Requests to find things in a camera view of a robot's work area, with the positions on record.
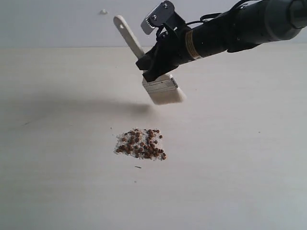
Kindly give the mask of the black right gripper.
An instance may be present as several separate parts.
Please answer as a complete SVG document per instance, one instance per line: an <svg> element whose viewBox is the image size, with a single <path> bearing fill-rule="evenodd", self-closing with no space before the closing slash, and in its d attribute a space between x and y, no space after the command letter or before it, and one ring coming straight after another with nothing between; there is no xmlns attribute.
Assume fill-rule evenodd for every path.
<svg viewBox="0 0 307 230"><path fill-rule="evenodd" d="M194 28L186 23L159 26L155 46L136 62L138 69L143 70L145 80L155 81L165 72L204 58L202 30L204 24Z"/></svg>

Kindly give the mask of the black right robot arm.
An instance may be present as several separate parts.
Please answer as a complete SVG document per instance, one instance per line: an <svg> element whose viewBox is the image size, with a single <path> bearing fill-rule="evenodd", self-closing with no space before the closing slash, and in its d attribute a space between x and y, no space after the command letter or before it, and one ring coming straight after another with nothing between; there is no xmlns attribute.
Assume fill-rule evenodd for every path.
<svg viewBox="0 0 307 230"><path fill-rule="evenodd" d="M148 82L180 65L216 55L255 48L264 43L291 40L307 25L304 0L249 0L230 10L186 22L165 0L143 20L146 34L156 33L155 45L141 55L136 66Z"/></svg>

